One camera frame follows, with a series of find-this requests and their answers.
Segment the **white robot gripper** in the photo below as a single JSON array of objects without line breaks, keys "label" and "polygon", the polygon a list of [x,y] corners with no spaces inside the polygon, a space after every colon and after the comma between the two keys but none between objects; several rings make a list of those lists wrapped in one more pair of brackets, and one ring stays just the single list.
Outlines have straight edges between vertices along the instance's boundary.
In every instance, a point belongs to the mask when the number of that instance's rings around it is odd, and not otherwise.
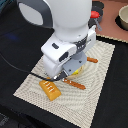
[{"label": "white robot gripper", "polygon": [[78,42],[65,42],[52,35],[41,47],[43,66],[48,76],[54,78],[60,72],[64,72],[64,76],[67,77],[85,64],[87,57],[83,50],[86,40],[87,38]]}]

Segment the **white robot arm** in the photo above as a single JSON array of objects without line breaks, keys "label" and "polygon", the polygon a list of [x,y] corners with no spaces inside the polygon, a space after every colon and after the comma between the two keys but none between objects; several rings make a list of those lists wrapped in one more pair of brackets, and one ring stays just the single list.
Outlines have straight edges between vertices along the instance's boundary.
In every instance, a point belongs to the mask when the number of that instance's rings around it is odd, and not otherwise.
[{"label": "white robot arm", "polygon": [[70,76],[86,63],[85,52],[96,42],[96,26],[88,27],[92,0],[17,0],[17,4],[29,23],[54,29],[41,47],[43,66],[52,80]]}]

